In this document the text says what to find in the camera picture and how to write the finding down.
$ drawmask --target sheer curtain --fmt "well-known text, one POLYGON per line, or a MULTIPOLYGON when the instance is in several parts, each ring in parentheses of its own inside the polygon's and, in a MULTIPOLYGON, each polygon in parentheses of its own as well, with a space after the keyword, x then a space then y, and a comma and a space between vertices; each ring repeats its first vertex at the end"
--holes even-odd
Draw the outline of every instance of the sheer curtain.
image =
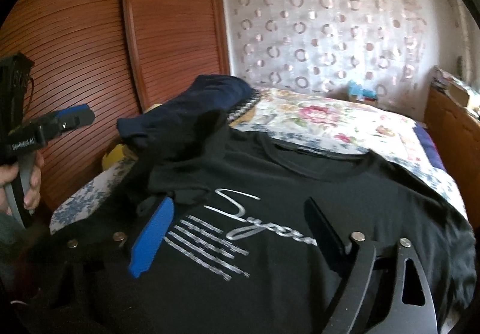
POLYGON ((418 0, 225 3, 234 75, 250 84, 342 97, 353 80, 381 107, 417 107, 427 30, 418 0))

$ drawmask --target metal screw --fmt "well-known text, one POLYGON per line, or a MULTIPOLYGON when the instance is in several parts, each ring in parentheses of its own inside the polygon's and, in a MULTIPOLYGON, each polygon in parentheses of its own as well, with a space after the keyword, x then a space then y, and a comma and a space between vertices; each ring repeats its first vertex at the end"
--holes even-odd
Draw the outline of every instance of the metal screw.
POLYGON ((113 234, 113 240, 115 242, 122 242, 122 240, 125 240, 126 238, 127 238, 127 236, 122 231, 118 231, 118 232, 113 234))
POLYGON ((412 242, 410 242, 410 240, 407 238, 400 238, 400 245, 402 245, 404 248, 411 248, 412 242))
POLYGON ((360 231, 355 231, 352 233, 352 239, 356 240, 357 242, 363 242, 365 240, 365 235, 360 231))
POLYGON ((68 248, 76 248, 78 246, 78 240, 71 239, 67 242, 68 248))

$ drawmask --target silver stripe print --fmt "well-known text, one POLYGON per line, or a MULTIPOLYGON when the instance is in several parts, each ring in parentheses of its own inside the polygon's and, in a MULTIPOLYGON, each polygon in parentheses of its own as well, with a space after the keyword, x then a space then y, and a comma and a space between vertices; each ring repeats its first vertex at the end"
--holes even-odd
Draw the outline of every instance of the silver stripe print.
POLYGON ((180 220, 180 223, 182 223, 183 225, 190 228, 190 230, 194 230, 198 233, 201 233, 203 236, 206 236, 206 237, 210 238, 211 240, 213 240, 215 242, 223 244, 224 246, 228 247, 230 250, 232 250, 236 253, 240 253, 240 254, 243 254, 243 255, 248 255, 248 253, 249 253, 247 250, 239 248, 239 247, 235 246, 233 243, 230 243, 225 239, 217 238, 215 235, 212 235, 211 233, 208 233, 207 231, 203 230, 202 228, 199 228, 196 225, 191 224, 189 221, 180 220))
POLYGON ((211 245, 207 241, 205 241, 201 238, 198 238, 198 236, 192 234, 190 231, 185 230, 183 227, 180 227, 179 225, 176 225, 175 229, 184 233, 186 236, 189 236, 191 239, 193 239, 195 242, 199 243, 200 245, 203 245, 206 248, 209 248, 210 250, 213 250, 215 253, 220 253, 220 254, 224 255, 225 257, 228 257, 228 258, 234 258, 233 254, 230 254, 229 252, 226 252, 222 248, 217 248, 214 245, 211 245))
POLYGON ((197 264, 200 264, 204 268, 207 268, 208 270, 212 271, 215 274, 219 274, 220 276, 223 277, 224 280, 230 281, 232 279, 232 276, 229 274, 226 274, 224 271, 220 270, 219 268, 216 268, 212 265, 207 264, 206 262, 202 261, 200 258, 197 258, 195 255, 193 255, 191 252, 185 250, 183 247, 177 245, 175 242, 172 242, 169 240, 166 236, 163 238, 165 242, 167 242, 171 247, 174 249, 178 250, 182 254, 186 255, 188 258, 191 260, 195 261, 197 264))
POLYGON ((171 231, 169 231, 169 235, 174 237, 176 240, 184 243, 185 245, 187 245, 192 250, 195 250, 196 252, 202 254, 204 257, 207 257, 208 259, 212 260, 213 262, 219 263, 224 268, 227 268, 227 269, 231 270, 232 272, 235 272, 235 273, 238 273, 238 274, 243 274, 245 277, 250 277, 250 275, 248 273, 244 272, 242 269, 239 269, 235 265, 230 265, 229 263, 225 262, 224 260, 221 260, 217 257, 214 257, 212 254, 207 253, 202 248, 200 248, 198 246, 195 246, 194 244, 190 243, 188 240, 185 240, 180 235, 177 235, 176 233, 171 232, 171 231))
POLYGON ((217 233, 223 233, 222 230, 219 228, 216 228, 215 226, 212 226, 210 223, 207 223, 206 221, 203 221, 202 219, 196 218, 195 216, 188 215, 187 216, 189 219, 195 220, 197 223, 200 223, 203 227, 206 227, 212 231, 215 231, 217 233))

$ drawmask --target bed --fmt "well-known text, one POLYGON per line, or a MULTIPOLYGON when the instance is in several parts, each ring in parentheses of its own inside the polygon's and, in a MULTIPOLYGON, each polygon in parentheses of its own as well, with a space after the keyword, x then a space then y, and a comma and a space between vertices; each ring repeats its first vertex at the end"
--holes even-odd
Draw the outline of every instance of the bed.
MULTIPOLYGON (((467 219, 458 187, 445 171, 428 133, 407 117, 364 104, 264 89, 251 119, 235 128, 265 131, 280 140, 338 153, 372 149, 408 169, 467 219)), ((123 158, 73 194, 54 212, 51 232, 95 211, 134 162, 123 158)), ((457 320, 458 314, 453 311, 442 332, 448 332, 457 320)))

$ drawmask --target yellow object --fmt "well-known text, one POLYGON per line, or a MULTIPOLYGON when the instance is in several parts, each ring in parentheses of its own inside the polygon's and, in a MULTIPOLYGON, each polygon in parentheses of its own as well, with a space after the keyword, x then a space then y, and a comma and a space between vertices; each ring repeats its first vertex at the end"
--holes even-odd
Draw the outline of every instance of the yellow object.
POLYGON ((237 120, 234 120, 230 123, 231 127, 236 126, 237 124, 244 123, 245 121, 250 121, 255 116, 255 107, 251 108, 248 112, 240 116, 237 120))
POLYGON ((108 170, 110 167, 112 167, 114 164, 116 164, 118 161, 123 159, 125 155, 123 154, 123 144, 118 144, 115 146, 111 152, 108 154, 105 154, 102 158, 102 170, 108 170))
POLYGON ((155 109, 156 107, 160 106, 161 104, 153 104, 150 108, 148 108, 145 112, 143 113, 147 113, 147 112, 150 112, 152 109, 155 109))
MULTIPOLYGON (((148 108, 144 113, 147 113, 148 111, 151 111, 152 109, 160 106, 161 104, 155 104, 152 105, 150 108, 148 108)), ((230 123, 230 126, 234 127, 238 123, 242 123, 244 121, 250 121, 255 115, 255 107, 253 107, 251 110, 249 110, 247 113, 245 113, 243 116, 240 116, 237 120, 232 121, 230 123)), ((114 164, 116 164, 118 161, 122 160, 123 158, 128 157, 133 160, 137 160, 138 157, 137 155, 132 152, 127 145, 125 144, 118 144, 115 146, 111 152, 105 154, 102 158, 102 170, 108 170, 110 167, 112 167, 114 164)))
MULTIPOLYGON (((143 113, 147 113, 160 105, 161 104, 154 104, 143 113)), ((132 159, 137 159, 136 155, 132 151, 130 151, 126 145, 124 144, 116 145, 116 147, 113 150, 111 150, 111 152, 106 153, 103 156, 102 170, 103 171, 108 170, 110 167, 112 167, 114 164, 116 164, 118 161, 122 160, 126 156, 132 159)))

